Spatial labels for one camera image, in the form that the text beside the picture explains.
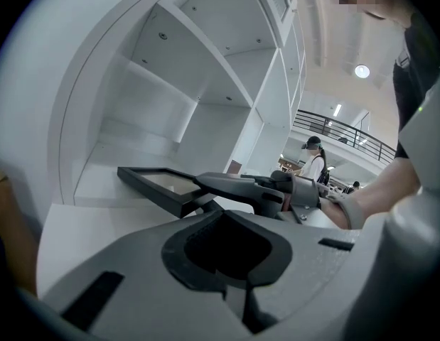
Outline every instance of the ceiling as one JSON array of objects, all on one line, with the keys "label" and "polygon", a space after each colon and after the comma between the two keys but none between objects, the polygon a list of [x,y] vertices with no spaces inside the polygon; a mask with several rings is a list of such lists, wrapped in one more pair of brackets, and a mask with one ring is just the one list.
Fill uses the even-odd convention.
[{"label": "ceiling", "polygon": [[[340,5],[338,0],[298,0],[297,9],[305,40],[306,90],[374,114],[382,111],[395,120],[392,71],[402,51],[402,28],[391,21],[377,21],[356,6]],[[370,68],[368,78],[355,76],[358,64]]]},{"label": "ceiling", "polygon": [[[338,104],[341,104],[341,110],[338,116],[334,117],[333,113]],[[362,119],[367,111],[359,107],[354,102],[338,99],[327,94],[314,93],[305,91],[300,102],[299,110],[314,112],[325,117],[341,121],[347,125],[354,125],[359,119]]]}]

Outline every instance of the ceiling light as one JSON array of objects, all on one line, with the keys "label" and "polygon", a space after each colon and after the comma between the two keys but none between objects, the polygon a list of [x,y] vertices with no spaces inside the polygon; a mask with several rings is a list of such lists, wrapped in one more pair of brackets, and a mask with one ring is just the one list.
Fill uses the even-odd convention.
[{"label": "ceiling light", "polygon": [[341,110],[341,105],[340,104],[336,105],[336,109],[335,109],[335,112],[333,113],[333,115],[335,117],[338,116],[338,113],[340,112],[340,110]]},{"label": "ceiling light", "polygon": [[358,65],[355,68],[355,74],[360,78],[367,78],[370,75],[370,68],[366,65]]}]

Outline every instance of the black cap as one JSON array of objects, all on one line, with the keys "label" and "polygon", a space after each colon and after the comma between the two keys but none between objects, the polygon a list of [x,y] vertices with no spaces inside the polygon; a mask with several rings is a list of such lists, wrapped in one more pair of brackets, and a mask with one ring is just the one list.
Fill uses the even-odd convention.
[{"label": "black cap", "polygon": [[312,136],[308,141],[302,146],[302,149],[316,149],[322,148],[321,140],[317,136]]}]

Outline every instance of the white shirt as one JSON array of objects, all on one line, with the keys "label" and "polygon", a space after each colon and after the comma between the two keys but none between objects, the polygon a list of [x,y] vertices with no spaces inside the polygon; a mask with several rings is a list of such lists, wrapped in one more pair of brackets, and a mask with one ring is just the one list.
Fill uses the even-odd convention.
[{"label": "white shirt", "polygon": [[324,160],[321,156],[311,156],[302,167],[299,176],[314,179],[315,182],[319,179],[322,170],[324,169]]}]

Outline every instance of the metal railing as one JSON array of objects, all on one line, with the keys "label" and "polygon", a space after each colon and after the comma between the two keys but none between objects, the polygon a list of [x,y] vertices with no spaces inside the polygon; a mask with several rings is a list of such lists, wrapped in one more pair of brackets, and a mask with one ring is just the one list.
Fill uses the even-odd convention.
[{"label": "metal railing", "polygon": [[341,141],[386,165],[395,157],[395,150],[387,144],[364,131],[329,117],[299,110],[293,125]]}]

